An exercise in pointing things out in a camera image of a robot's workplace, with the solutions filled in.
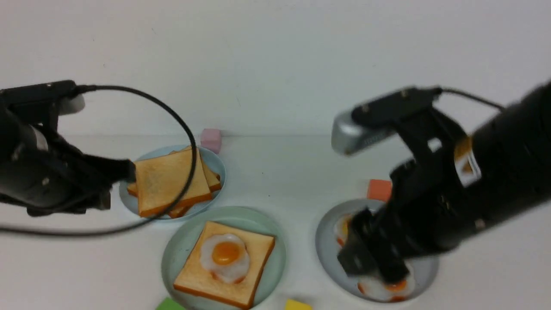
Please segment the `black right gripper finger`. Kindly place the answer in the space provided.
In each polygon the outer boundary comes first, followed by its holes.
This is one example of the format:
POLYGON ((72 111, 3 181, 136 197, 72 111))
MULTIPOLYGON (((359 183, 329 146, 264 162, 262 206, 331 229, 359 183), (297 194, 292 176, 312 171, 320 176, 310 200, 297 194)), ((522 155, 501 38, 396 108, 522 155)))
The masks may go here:
POLYGON ((379 229, 380 219, 366 208, 352 216, 337 260, 350 277, 378 276, 397 285, 409 276, 405 259, 379 229))

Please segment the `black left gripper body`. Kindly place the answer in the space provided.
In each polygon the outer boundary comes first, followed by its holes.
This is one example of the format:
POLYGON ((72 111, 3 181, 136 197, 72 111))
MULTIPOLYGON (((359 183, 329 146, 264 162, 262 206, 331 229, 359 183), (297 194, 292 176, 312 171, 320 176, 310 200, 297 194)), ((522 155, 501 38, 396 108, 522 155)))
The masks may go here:
POLYGON ((1 109, 1 202, 32 217, 110 210, 109 190, 84 190, 77 170, 59 159, 46 137, 1 109))

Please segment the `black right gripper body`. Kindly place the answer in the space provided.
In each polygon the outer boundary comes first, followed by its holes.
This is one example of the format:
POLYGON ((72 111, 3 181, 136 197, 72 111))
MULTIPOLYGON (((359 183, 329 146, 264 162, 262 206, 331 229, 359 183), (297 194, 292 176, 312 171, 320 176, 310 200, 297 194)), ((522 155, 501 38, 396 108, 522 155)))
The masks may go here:
POLYGON ((419 125, 420 136, 404 142, 413 158, 392 171, 391 199, 376 214, 403 259, 452 251, 483 230, 481 197, 460 180, 478 131, 467 134, 435 108, 419 125))

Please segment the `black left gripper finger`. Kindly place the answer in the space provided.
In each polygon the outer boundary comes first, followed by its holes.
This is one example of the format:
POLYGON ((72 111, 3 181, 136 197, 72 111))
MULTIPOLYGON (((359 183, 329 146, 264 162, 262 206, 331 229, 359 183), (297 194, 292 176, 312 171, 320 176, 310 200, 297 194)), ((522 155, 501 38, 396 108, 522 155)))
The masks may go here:
POLYGON ((84 190, 110 190, 119 181, 136 181, 136 167, 129 159, 84 154, 81 160, 81 188, 84 190))

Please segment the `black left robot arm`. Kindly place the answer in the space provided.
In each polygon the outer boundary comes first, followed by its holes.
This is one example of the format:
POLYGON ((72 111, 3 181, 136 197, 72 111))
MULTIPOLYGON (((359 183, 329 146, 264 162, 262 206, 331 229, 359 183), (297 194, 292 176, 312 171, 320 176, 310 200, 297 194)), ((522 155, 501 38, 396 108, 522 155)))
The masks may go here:
POLYGON ((113 185, 135 181, 135 171, 129 159, 86 154, 55 130, 1 108, 2 203, 32 217, 108 210, 113 185))

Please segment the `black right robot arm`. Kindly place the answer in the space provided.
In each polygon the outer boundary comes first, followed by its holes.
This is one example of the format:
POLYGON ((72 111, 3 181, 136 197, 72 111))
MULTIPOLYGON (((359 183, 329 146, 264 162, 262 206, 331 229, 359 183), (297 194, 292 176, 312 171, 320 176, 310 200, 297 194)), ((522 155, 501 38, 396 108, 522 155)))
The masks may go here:
POLYGON ((409 87, 362 102, 333 122, 344 156, 398 135, 412 159, 391 173, 388 202, 357 213, 337 255, 349 277, 376 274, 395 284, 406 261, 454 251, 463 241, 550 200, 550 84, 502 106, 461 90, 409 87), (498 114, 474 133, 434 108, 443 94, 498 114))

